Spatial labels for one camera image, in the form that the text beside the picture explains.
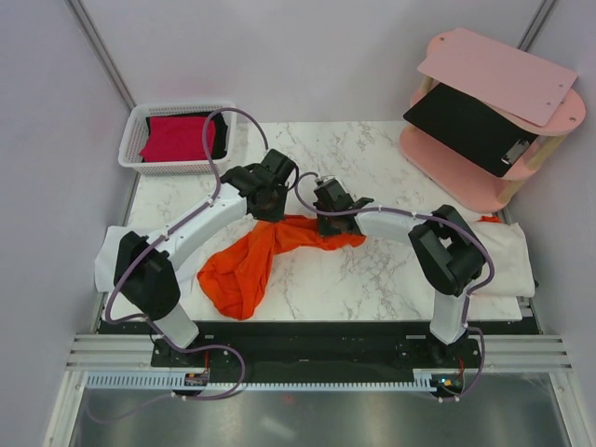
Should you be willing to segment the orange t shirt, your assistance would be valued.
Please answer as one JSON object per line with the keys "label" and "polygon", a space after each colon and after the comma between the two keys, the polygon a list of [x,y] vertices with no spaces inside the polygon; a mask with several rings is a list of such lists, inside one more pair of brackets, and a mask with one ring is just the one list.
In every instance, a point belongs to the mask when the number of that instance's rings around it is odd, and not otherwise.
{"label": "orange t shirt", "polygon": [[302,247],[356,248],[364,241],[364,236],[351,234],[322,236],[317,220],[303,215],[286,215],[278,223],[259,221],[233,245],[213,254],[196,279],[221,315],[246,320],[264,299],[276,256]]}

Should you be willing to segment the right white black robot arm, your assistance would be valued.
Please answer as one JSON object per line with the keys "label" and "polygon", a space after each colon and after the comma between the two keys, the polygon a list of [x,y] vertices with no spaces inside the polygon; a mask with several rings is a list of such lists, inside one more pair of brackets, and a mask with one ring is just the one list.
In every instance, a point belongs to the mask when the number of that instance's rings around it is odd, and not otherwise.
{"label": "right white black robot arm", "polygon": [[423,274],[435,291],[427,342],[428,359],[448,366],[460,355],[459,339],[467,331],[469,296],[482,269],[491,265],[488,251],[459,212],[443,205],[428,215],[392,210],[369,197],[358,200],[333,177],[316,180],[318,230],[327,236],[376,237],[412,247]]}

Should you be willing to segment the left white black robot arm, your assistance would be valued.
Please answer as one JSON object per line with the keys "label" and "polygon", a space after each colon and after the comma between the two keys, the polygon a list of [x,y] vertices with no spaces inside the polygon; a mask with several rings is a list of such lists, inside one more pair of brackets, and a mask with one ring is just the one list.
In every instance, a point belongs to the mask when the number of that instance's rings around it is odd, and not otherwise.
{"label": "left white black robot arm", "polygon": [[215,191],[160,232],[134,231],[120,239],[110,296],[122,294],[173,345],[172,356],[184,366],[197,365],[204,344],[198,326],[180,304],[176,272],[205,242],[229,224],[250,215],[279,222],[284,218],[287,181],[296,164],[275,149],[263,161],[234,167],[217,177]]}

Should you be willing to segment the magenta t shirt in basket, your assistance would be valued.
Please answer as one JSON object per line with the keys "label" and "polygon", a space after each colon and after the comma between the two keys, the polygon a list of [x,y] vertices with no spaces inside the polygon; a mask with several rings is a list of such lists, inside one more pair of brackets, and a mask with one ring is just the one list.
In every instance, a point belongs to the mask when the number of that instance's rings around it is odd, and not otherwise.
{"label": "magenta t shirt in basket", "polygon": [[148,139],[140,151],[147,163],[206,160],[202,115],[150,116],[146,119]]}

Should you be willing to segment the white plastic laundry basket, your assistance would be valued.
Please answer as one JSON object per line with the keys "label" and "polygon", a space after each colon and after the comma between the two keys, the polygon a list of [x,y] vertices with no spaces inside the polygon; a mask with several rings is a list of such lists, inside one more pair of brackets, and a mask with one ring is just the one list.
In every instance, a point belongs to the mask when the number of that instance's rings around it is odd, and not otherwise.
{"label": "white plastic laundry basket", "polygon": [[[224,107],[235,107],[230,101],[193,99],[192,101],[142,103],[134,107],[119,147],[118,162],[124,168],[149,176],[172,176],[211,173],[207,160],[169,163],[147,163],[142,160],[140,151],[148,139],[145,118],[149,116],[178,115],[196,112],[212,112]],[[232,161],[232,147],[236,135],[237,116],[229,111],[220,112],[229,127],[226,139],[226,155],[213,160],[215,167],[223,173]]]}

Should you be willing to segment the pink two-tier shelf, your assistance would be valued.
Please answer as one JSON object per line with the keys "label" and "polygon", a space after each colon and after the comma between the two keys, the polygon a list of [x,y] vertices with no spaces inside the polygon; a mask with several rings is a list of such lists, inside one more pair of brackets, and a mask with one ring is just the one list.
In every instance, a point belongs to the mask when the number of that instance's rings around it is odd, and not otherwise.
{"label": "pink two-tier shelf", "polygon": [[[427,46],[427,53],[449,32],[434,37]],[[422,76],[423,81],[411,98],[411,106],[442,84]],[[404,156],[461,205],[478,213],[502,210],[586,116],[586,106],[573,87],[544,127],[483,103],[516,126],[538,136],[502,178],[468,161],[408,122],[407,128],[400,134],[400,148]]]}

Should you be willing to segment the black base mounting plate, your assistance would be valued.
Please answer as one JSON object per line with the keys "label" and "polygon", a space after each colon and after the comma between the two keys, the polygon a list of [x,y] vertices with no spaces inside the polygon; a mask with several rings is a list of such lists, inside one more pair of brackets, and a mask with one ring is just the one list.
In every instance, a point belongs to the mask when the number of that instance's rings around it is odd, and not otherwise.
{"label": "black base mounting plate", "polygon": [[215,345],[215,350],[182,354],[142,322],[103,323],[99,332],[149,335],[154,367],[206,367],[215,378],[241,382],[412,380],[417,370],[457,373],[481,363],[477,340],[463,335],[445,346],[419,323],[205,321],[198,328],[192,345]]}

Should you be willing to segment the black clipboard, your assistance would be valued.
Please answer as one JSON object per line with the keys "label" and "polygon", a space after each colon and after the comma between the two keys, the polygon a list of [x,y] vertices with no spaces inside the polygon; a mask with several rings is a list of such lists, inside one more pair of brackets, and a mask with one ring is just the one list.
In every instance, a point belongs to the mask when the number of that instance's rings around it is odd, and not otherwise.
{"label": "black clipboard", "polygon": [[403,118],[496,177],[504,177],[538,136],[483,102],[438,84]]}

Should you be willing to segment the white cloth at left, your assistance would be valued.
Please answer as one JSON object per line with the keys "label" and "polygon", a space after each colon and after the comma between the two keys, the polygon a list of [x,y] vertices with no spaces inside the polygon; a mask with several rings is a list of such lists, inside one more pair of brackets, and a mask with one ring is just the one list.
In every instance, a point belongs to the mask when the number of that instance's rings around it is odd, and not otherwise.
{"label": "white cloth at left", "polygon": [[[109,226],[102,247],[95,259],[94,275],[97,291],[111,293],[114,289],[115,263],[121,238],[130,231],[141,236],[141,228],[126,226]],[[195,250],[186,261],[176,270],[176,278],[181,290],[181,297],[185,298],[192,291],[192,280],[199,269],[199,250]]]}

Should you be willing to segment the white cloth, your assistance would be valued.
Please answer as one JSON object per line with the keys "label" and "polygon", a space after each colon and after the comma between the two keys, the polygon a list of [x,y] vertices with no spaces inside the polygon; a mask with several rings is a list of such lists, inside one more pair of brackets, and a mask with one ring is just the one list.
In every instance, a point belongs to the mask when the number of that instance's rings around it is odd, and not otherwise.
{"label": "white cloth", "polygon": [[535,296],[535,281],[526,236],[518,223],[475,222],[469,224],[494,262],[494,278],[473,296]]}
{"label": "white cloth", "polygon": [[[109,226],[102,247],[95,259],[94,275],[97,291],[111,293],[114,289],[115,263],[121,238],[130,231],[141,236],[141,228],[126,226]],[[192,291],[192,280],[199,269],[199,250],[195,250],[186,261],[176,270],[176,278],[181,290],[181,297],[185,298]]]}

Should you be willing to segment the white cloth at right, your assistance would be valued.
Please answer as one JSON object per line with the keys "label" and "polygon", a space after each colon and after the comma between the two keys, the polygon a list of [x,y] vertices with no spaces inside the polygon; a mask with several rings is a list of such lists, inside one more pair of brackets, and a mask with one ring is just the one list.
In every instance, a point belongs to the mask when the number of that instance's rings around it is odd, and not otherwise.
{"label": "white cloth at right", "polygon": [[494,262],[494,278],[473,296],[535,296],[535,281],[526,236],[518,223],[475,222],[469,224]]}

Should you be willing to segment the loose pink board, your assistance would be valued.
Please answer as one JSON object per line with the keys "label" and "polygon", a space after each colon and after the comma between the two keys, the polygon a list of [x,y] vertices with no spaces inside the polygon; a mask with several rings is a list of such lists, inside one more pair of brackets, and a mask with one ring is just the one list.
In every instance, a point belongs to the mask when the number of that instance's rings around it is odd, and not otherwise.
{"label": "loose pink board", "polygon": [[544,127],[577,73],[465,28],[456,28],[417,67],[422,75]]}

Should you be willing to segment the aluminium rail frame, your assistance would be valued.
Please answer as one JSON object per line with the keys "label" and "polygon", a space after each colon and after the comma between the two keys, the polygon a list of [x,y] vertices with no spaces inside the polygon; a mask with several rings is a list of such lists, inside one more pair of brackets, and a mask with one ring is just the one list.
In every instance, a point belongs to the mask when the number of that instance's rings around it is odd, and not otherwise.
{"label": "aluminium rail frame", "polygon": [[577,446],[557,335],[472,335],[471,370],[417,370],[435,392],[89,389],[87,373],[154,367],[149,335],[74,339],[46,446]]}

